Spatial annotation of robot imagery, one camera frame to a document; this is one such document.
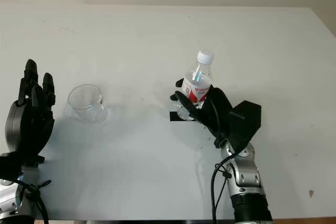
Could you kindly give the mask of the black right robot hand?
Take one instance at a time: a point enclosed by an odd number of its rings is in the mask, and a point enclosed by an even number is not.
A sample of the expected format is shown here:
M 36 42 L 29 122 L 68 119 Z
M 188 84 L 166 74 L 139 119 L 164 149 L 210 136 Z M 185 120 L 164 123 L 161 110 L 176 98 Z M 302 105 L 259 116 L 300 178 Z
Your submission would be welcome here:
M 170 96 L 170 100 L 178 101 L 187 116 L 209 129 L 215 137 L 216 148 L 222 148 L 225 145 L 229 136 L 228 116 L 233 107 L 220 88 L 210 86 L 201 108 L 192 105 L 192 102 L 180 91 L 175 91 Z

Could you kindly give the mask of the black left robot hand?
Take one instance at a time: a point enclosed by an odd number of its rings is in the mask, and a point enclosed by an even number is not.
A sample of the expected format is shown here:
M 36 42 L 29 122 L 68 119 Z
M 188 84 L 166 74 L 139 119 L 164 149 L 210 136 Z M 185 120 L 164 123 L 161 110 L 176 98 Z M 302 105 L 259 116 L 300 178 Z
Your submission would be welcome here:
M 6 143 L 23 165 L 38 165 L 45 158 L 40 156 L 53 127 L 52 106 L 55 105 L 55 87 L 52 75 L 45 73 L 43 85 L 38 84 L 37 65 L 32 59 L 26 62 L 20 80 L 19 93 L 13 102 L 5 124 Z

